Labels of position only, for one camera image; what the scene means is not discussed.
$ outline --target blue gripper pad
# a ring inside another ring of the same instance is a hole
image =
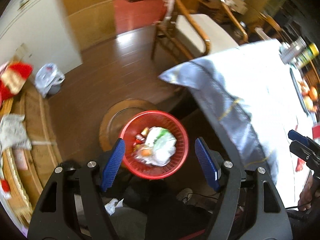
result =
[[[207,144],[204,142],[202,138],[196,139],[195,142],[195,150],[198,161],[201,165],[202,171],[204,176],[207,180],[207,183],[210,187],[212,187],[216,192],[220,190],[220,183],[219,183],[219,170],[220,167],[218,166],[217,161],[209,155],[210,149],[208,148]]]
[[[303,135],[301,135],[301,134],[299,134],[295,130],[290,130],[289,133],[288,133],[288,137],[292,141],[298,141],[299,143],[302,143],[305,147],[309,146],[308,138],[303,136]]]
[[[102,172],[102,181],[100,185],[102,191],[111,188],[113,181],[115,180],[125,153],[124,140],[118,139],[111,151],[111,156]]]

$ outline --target white plastic bag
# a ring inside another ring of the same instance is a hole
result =
[[[47,95],[52,86],[61,84],[65,79],[64,74],[54,63],[45,64],[38,71],[35,79],[35,86],[43,98]]]
[[[149,130],[146,141],[135,152],[135,159],[145,164],[166,166],[170,157],[176,152],[176,138],[168,129],[152,127]]]

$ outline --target red bag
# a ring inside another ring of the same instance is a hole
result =
[[[27,78],[32,73],[32,66],[23,62],[13,62],[1,70],[0,96],[7,100],[17,95]]]

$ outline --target red carpet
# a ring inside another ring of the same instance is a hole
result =
[[[114,0],[117,34],[125,33],[159,20],[163,7],[162,0]]]

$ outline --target metal screw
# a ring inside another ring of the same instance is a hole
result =
[[[226,166],[227,168],[232,168],[233,163],[230,162],[230,161],[225,161],[225,162],[223,163],[223,165]]]
[[[93,167],[96,166],[96,165],[97,165],[97,163],[94,162],[94,161],[88,162],[88,167],[89,167],[89,168],[93,168]]]
[[[259,167],[258,168],[258,172],[261,173],[261,174],[265,174],[266,173],[266,170],[262,167]]]
[[[62,167],[56,167],[54,170],[55,173],[60,173],[62,171]]]

